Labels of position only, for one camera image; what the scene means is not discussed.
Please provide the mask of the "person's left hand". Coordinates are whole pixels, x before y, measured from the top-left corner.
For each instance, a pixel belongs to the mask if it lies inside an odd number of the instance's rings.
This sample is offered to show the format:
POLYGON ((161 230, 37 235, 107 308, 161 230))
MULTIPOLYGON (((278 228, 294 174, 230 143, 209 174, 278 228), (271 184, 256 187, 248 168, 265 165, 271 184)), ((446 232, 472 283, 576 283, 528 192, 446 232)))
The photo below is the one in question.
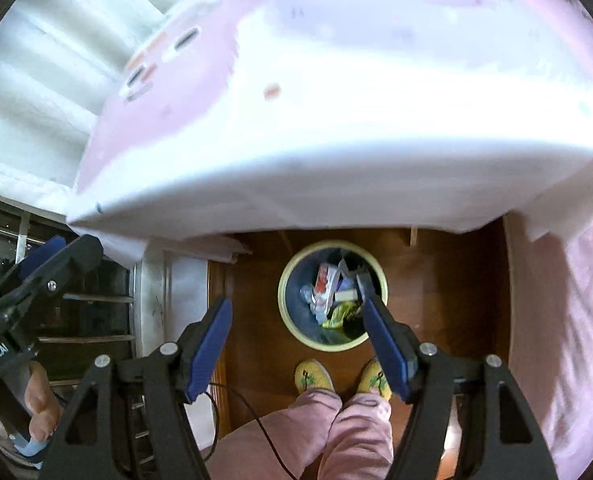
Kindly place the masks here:
POLYGON ((28 425, 31 437, 37 442, 47 441, 57 430, 63 410, 50 387, 46 370, 35 361, 30 363, 24 403, 31 413, 28 425))

